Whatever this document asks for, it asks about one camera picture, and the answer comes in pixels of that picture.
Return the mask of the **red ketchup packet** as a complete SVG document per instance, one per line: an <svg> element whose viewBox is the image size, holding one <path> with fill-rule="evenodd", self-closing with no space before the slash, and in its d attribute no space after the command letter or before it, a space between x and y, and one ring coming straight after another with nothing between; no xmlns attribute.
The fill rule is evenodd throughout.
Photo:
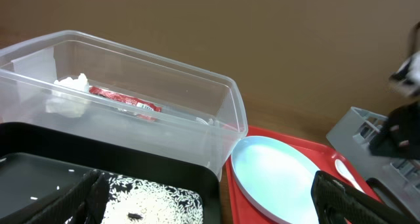
<svg viewBox="0 0 420 224"><path fill-rule="evenodd" d="M135 106L143 110L149 110L149 111L154 111L154 112L162 111L162 107L156 106L155 104L151 102L144 101L142 99L132 97L129 95L124 95L121 93L110 91L107 89L103 89L100 87L90 86L89 93L96 96L104 97L106 99L110 99L112 101L117 101L117 102L121 102L121 103L128 104L131 106Z"/></svg>

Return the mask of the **white plastic spoon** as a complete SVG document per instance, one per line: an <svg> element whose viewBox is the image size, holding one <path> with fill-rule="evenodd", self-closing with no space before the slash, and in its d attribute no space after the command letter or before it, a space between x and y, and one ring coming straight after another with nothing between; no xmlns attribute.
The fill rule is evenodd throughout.
<svg viewBox="0 0 420 224"><path fill-rule="evenodd" d="M348 182L350 182L355 189L359 190L360 192L364 192L361 186L357 183L357 181L351 174L351 172L340 159L335 160L335 169L337 170L338 174L344 179L346 179Z"/></svg>

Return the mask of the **white rice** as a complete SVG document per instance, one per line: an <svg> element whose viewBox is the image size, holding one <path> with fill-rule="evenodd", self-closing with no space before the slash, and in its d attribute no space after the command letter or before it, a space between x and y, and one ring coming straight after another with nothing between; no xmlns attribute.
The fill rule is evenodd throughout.
<svg viewBox="0 0 420 224"><path fill-rule="evenodd" d="M114 173L103 173L109 186L105 224L203 224L203 201L191 190Z"/></svg>

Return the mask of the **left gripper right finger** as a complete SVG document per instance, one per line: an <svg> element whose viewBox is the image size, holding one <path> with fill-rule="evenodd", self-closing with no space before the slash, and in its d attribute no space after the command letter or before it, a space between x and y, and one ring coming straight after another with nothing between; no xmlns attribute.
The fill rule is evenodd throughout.
<svg viewBox="0 0 420 224"><path fill-rule="evenodd" d="M317 171L311 197L320 224L418 224L324 171Z"/></svg>

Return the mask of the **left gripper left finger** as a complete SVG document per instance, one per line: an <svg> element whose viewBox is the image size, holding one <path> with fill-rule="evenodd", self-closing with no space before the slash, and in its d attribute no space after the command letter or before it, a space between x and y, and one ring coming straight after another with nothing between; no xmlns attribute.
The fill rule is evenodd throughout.
<svg viewBox="0 0 420 224"><path fill-rule="evenodd" d="M1 218L7 224L101 223L108 203L110 185L98 170L63 189Z"/></svg>

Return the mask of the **light blue plate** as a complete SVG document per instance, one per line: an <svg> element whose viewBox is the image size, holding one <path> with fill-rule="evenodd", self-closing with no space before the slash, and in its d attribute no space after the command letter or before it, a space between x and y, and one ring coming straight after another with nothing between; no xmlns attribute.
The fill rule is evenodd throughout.
<svg viewBox="0 0 420 224"><path fill-rule="evenodd" d="M311 197L319 167L279 140L249 136L231 153L235 180L256 209L276 223L318 223Z"/></svg>

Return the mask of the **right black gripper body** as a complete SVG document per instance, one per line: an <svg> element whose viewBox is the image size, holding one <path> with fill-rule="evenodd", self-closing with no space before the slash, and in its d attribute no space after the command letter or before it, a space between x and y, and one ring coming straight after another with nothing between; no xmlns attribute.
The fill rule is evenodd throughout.
<svg viewBox="0 0 420 224"><path fill-rule="evenodd" d="M393 110L369 142L372 156L419 160L419 103Z"/></svg>

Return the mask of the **white napkin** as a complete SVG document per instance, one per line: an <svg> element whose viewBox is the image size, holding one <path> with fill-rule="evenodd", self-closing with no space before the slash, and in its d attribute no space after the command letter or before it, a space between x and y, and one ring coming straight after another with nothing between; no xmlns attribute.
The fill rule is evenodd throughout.
<svg viewBox="0 0 420 224"><path fill-rule="evenodd" d="M55 85L63 86L83 93L89 92L89 82L85 74L80 73L77 79L67 77L55 80ZM45 111L50 114L60 114L66 118L80 118L85 113L89 101L67 93L53 91L52 96L46 100Z"/></svg>

